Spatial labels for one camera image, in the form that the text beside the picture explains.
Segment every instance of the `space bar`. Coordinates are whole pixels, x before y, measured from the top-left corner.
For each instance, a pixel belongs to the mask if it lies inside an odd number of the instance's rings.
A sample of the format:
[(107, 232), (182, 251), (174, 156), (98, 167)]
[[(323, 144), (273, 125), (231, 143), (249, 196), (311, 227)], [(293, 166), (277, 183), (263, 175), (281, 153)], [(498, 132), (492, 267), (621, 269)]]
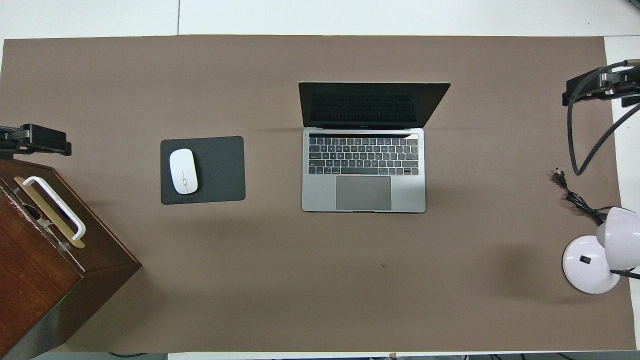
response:
[(364, 174), (364, 175), (378, 175), (377, 167), (343, 167), (340, 168), (341, 174)]

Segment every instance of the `wooden drawer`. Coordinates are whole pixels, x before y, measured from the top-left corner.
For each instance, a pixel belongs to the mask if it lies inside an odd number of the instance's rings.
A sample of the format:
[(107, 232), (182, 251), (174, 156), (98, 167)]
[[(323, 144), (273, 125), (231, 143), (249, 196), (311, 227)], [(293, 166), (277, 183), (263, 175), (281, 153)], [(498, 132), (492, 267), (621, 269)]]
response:
[[(33, 176), (38, 182), (20, 185)], [(79, 226), (45, 190), (47, 184), (84, 224), (79, 241), (70, 239)], [(3, 360), (31, 359), (64, 343), (141, 266), (60, 175), (43, 165), (0, 160), (0, 236)]]

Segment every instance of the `laptop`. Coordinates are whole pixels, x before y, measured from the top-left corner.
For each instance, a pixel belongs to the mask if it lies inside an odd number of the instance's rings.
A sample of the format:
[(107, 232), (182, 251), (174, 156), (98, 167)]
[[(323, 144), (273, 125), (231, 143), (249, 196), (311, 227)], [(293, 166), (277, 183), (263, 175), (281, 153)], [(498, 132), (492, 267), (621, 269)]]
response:
[(450, 83), (298, 84), (302, 209), (422, 213), (422, 128)]

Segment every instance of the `white floor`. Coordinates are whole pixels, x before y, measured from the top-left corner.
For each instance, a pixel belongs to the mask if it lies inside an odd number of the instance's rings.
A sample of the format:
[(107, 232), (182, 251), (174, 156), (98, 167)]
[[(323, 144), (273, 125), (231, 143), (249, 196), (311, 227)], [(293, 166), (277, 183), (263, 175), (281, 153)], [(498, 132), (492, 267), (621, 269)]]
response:
[[(188, 34), (604, 36), (608, 63), (640, 58), (640, 10), (627, 0), (0, 0), (1, 40)], [(624, 110), (612, 106), (617, 119)], [(622, 206), (640, 212), (640, 115), (615, 137)]]

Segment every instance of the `white handle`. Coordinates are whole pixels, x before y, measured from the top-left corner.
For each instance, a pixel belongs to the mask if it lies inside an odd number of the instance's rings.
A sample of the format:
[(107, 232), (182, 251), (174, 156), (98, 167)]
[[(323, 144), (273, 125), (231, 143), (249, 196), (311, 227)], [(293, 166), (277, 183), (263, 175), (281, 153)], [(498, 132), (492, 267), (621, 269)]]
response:
[(64, 200), (62, 200), (60, 196), (58, 196), (58, 194), (51, 188), (51, 186), (47, 184), (47, 181), (45, 181), (45, 179), (42, 179), (41, 177), (38, 177), (38, 176), (29, 176), (22, 184), (24, 186), (31, 186), (31, 184), (33, 184), (34, 181), (40, 184), (40, 186), (42, 186), (44, 191), (46, 191), (47, 194), (49, 194), (49, 196), (53, 199), (53, 201), (55, 201), (56, 204), (58, 204), (60, 209), (62, 209), (62, 211), (64, 211), (65, 214), (67, 214), (67, 216), (71, 219), (71, 221), (73, 221), (74, 224), (78, 227), (78, 231), (76, 232), (75, 235), (73, 235), (72, 239), (79, 240), (84, 235), (84, 232), (86, 231), (86, 227), (84, 226), (84, 223), (82, 222), (82, 220), (80, 220), (80, 218), (74, 213), (73, 210), (71, 210), (71, 208), (67, 205), (67, 203)]

